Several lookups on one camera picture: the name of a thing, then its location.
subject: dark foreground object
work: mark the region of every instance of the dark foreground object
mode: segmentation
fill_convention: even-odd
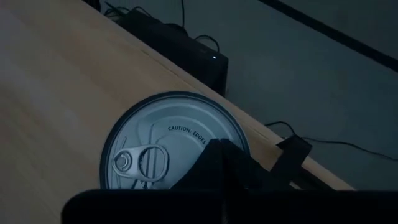
[[[170,190],[91,190],[62,223],[325,223],[395,220],[395,192],[295,190],[229,141],[212,140]]]

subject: gray floor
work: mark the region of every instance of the gray floor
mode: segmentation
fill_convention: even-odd
[[[181,23],[179,0],[120,1]],[[302,136],[349,141],[398,158],[398,74],[255,0],[185,1],[191,37],[213,36],[229,58],[227,99]],[[288,136],[285,127],[274,127]],[[398,189],[398,162],[314,143],[311,156],[357,189]]]

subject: tin can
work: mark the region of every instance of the tin can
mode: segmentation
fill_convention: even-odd
[[[111,130],[101,156],[101,188],[169,189],[210,139],[229,139],[249,154],[242,128],[217,102],[186,91],[150,96]]]

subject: table surface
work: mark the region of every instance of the table surface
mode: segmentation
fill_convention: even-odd
[[[270,170],[282,139],[81,0],[0,0],[0,223],[59,223],[65,202],[99,187],[104,141],[155,93],[183,90],[226,107]],[[335,189],[352,189],[306,158]]]

